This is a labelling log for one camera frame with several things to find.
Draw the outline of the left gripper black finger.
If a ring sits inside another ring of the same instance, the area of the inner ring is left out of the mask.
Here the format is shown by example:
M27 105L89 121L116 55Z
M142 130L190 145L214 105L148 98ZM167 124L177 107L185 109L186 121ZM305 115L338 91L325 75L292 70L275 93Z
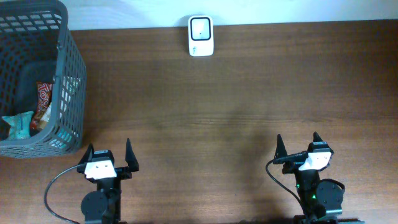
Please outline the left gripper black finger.
M92 143L89 143L88 148L87 148L86 152L84 153L83 157L81 158L79 164L86 164L88 162L91 162L93 154L94 154L94 147L93 147Z
M131 145L131 141L129 138L127 138L127 141L126 141L125 161L128 164L128 168L129 168L130 172L139 171L139 163L138 163L136 156L132 150L132 145Z

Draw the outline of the teal snack packet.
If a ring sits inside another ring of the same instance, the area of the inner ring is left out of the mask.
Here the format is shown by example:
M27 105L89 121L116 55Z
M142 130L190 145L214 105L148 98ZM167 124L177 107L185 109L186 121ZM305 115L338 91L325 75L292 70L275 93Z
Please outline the teal snack packet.
M7 140L30 138L29 125L33 114L33 111L28 111L14 116L3 116L2 119L10 126Z

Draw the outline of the red chocolate bar wrapper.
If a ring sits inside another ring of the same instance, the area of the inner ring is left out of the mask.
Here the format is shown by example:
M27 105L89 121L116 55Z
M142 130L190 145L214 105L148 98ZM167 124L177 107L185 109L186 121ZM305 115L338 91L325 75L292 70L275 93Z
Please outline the red chocolate bar wrapper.
M51 103L52 90L52 83L37 82L38 106L30 122L30 129L38 129L39 122Z

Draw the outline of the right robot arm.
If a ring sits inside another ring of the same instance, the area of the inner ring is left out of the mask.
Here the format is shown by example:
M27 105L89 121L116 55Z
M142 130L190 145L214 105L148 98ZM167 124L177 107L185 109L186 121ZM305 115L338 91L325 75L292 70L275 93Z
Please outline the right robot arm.
M358 219L339 219L343 213L342 203L345 185L333 179L321 179L319 173L330 165L334 151L318 133L313 134L313 141L308 149L295 154L288 154L282 136L277 136L275 155L268 164L282 164L282 173L295 176L293 193L281 184L275 177L270 176L298 201L303 214L293 218L294 223L362 223Z

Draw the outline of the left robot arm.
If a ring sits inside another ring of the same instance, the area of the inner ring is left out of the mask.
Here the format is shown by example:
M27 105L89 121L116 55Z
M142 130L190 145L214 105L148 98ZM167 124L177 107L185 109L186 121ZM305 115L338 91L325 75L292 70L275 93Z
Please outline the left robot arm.
M95 151L92 144L88 146L77 168L77 172L96 185L96 190L86 194L81 201L85 223L122 223L121 181L131 179L132 173L139 171L139 163L129 139L126 141L125 161L126 166L115 167L110 150Z

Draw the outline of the white barcode scanner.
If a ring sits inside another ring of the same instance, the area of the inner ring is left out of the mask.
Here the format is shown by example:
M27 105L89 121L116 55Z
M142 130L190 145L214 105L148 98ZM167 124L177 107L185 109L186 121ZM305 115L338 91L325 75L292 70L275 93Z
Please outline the white barcode scanner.
M188 19L188 50L192 57L213 55L215 49L213 19L197 15Z

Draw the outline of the dark grey plastic basket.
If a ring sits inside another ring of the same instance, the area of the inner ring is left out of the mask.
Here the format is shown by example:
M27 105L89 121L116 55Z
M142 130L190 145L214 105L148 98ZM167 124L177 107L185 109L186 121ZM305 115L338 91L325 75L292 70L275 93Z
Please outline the dark grey plastic basket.
M1 117L36 112L37 83L53 86L49 121L10 140L1 121L1 155L18 159L70 154L83 138L86 66L61 1L1 3Z

